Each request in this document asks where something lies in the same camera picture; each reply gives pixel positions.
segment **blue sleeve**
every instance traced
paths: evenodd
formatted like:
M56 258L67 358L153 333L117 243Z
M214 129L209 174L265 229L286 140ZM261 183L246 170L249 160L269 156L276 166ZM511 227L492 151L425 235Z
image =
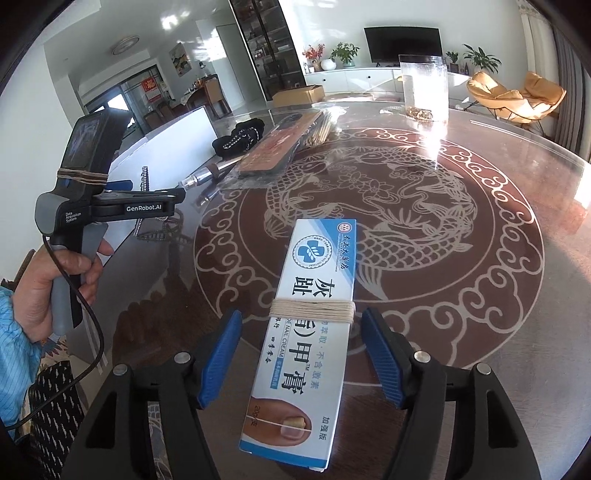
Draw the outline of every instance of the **blue sleeve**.
M12 292L0 287L0 418L7 427L18 421L40 363L41 346L31 343L14 320Z

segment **toenail cream box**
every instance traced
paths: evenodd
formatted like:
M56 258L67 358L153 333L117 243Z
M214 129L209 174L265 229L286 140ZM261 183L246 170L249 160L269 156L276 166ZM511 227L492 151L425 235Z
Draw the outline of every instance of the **toenail cream box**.
M352 300L356 221L295 223L276 297ZM343 390L349 324L271 317L240 449L324 470Z

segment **potted plant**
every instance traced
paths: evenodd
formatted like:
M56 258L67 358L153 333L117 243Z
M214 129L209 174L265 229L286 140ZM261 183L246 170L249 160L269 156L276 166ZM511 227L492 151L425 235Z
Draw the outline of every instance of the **potted plant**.
M456 51L450 50L445 53L452 61L449 64L449 71L452 73L460 73L460 66L457 64L457 59L460 57L460 54Z
M487 55L480 47L476 50L465 43L464 46L468 49L464 54L464 58L471 60L475 67L481 70L488 70L491 73L499 73L499 66L502 65L499 59L493 55Z
M330 58L339 58L343 62L343 68L348 69L355 67L353 57L357 56L358 51L359 47L356 47L352 43L339 42L330 54Z
M308 45L306 51L302 52L308 60L311 60L312 67L315 72L320 71L320 59L322 58L322 54L324 53L324 44L321 43L318 45L318 49L314 48L312 45Z

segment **blue logo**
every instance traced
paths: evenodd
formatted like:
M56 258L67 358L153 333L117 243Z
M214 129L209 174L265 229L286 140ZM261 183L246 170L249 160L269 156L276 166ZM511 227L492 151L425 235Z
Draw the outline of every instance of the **blue logo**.
M328 262L332 255L332 245L323 236L309 235L298 241L292 257L303 268L318 268Z

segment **dining table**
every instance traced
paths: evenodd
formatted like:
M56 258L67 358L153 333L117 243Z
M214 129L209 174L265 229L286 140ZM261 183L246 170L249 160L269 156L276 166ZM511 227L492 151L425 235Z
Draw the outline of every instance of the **dining table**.
M145 220L117 249L95 305L112 359L105 374L191 350L238 309L241 340L218 399L199 411L222 480L381 479L406 412L385 398L361 339L361 312L375 307L443 365L490 365L543 480L561 479L591 434L591 166L484 115L451 109L446 124L422 123L393 102L271 108L213 126L221 136L261 118L269 132L310 108L332 119L326 139L302 142L272 180L189 189L174 217ZM300 218L356 219L358 229L356 320L322 473L238 448ZM92 360L86 335L68 341ZM448 403L434 480L445 477L453 423ZM166 471L165 452L158 458Z

